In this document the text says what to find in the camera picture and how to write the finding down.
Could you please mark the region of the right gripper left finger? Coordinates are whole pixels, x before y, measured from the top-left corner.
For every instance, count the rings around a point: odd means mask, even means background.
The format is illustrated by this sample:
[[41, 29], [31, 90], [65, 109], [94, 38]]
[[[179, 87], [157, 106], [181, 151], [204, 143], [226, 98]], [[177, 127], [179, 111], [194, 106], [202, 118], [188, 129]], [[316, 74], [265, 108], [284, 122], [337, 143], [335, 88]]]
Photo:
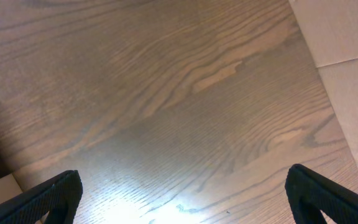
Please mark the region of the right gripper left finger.
[[0, 204], [0, 223], [35, 223], [45, 216], [45, 223], [72, 224], [82, 194], [78, 171], [66, 170]]

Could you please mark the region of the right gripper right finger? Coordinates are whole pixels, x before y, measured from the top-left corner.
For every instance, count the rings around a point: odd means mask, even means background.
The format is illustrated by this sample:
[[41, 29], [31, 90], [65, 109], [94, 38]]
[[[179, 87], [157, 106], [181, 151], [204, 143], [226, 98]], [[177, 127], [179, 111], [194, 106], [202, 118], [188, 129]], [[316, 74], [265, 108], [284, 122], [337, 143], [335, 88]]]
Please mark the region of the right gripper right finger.
[[290, 167], [285, 181], [296, 223], [358, 223], [358, 194], [301, 165]]

